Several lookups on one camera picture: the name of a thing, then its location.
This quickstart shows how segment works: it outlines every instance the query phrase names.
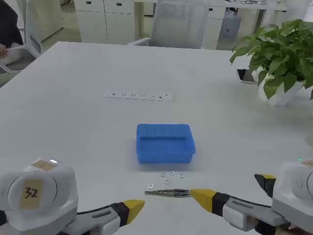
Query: white flower pot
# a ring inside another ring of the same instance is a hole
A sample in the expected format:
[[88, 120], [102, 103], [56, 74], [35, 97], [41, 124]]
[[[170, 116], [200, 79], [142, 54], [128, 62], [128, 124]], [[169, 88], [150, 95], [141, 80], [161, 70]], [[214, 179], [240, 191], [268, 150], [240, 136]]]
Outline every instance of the white flower pot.
[[259, 86], [259, 97], [268, 102], [271, 105], [278, 105], [278, 106], [283, 106], [290, 102], [299, 92], [299, 90], [303, 86], [303, 82], [296, 82], [293, 87], [291, 87], [286, 93], [284, 91], [284, 83], [282, 83], [278, 88], [275, 93], [270, 99], [268, 99], [265, 95], [264, 92], [264, 84], [268, 79], [273, 79], [273, 75], [267, 75], [265, 79], [262, 81], [262, 83]]
[[252, 77], [253, 77], [254, 81], [256, 81], [257, 83], [259, 82], [259, 74], [262, 71], [263, 71], [263, 68], [259, 67], [257, 70], [252, 72]]

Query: electrical outlet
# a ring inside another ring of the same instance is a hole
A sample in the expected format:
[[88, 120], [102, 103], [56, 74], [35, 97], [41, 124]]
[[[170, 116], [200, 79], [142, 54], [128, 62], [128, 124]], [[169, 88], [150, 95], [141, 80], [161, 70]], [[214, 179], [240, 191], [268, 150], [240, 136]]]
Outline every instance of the electrical outlet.
[[157, 101], [174, 101], [172, 93], [140, 93], [140, 92], [118, 92], [106, 91], [104, 97], [120, 98], [120, 99], [141, 99], [141, 100], [157, 100]]

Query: office chair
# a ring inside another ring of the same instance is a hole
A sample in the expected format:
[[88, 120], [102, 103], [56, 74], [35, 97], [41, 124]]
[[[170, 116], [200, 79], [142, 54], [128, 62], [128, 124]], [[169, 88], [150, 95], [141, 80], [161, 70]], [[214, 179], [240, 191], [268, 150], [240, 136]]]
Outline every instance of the office chair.
[[209, 1], [158, 0], [151, 38], [128, 45], [199, 49]]
[[11, 50], [22, 50], [23, 57], [15, 62], [4, 64], [0, 62], [0, 74], [11, 73], [17, 74], [31, 64], [36, 58], [43, 53], [42, 44], [35, 39], [32, 32], [33, 17], [32, 17], [32, 0], [18, 0], [19, 6], [23, 7], [24, 28], [20, 28], [20, 32], [24, 35], [24, 45], [18, 47], [11, 47]]

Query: blue basket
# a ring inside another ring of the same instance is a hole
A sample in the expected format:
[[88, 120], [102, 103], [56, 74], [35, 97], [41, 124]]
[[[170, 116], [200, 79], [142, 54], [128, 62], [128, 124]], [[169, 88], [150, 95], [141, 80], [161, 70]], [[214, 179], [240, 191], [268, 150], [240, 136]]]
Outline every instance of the blue basket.
[[196, 153], [187, 124], [139, 124], [136, 149], [140, 163], [189, 163]]

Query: number 32 label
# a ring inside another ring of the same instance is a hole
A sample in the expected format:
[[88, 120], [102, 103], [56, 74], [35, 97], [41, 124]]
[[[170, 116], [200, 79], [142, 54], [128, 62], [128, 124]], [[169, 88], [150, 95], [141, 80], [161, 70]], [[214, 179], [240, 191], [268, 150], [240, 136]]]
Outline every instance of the number 32 label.
[[24, 181], [20, 204], [21, 209], [34, 210], [39, 207], [43, 183], [41, 179]]

